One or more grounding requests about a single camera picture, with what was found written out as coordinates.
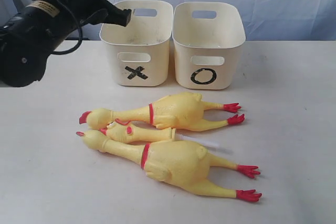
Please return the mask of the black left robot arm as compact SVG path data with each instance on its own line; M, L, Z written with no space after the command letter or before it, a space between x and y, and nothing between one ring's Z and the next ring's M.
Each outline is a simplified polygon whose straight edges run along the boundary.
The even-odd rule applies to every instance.
M1 26L1 82L25 87L42 79L50 55L79 48L83 26L127 26L130 9L108 0L31 0Z

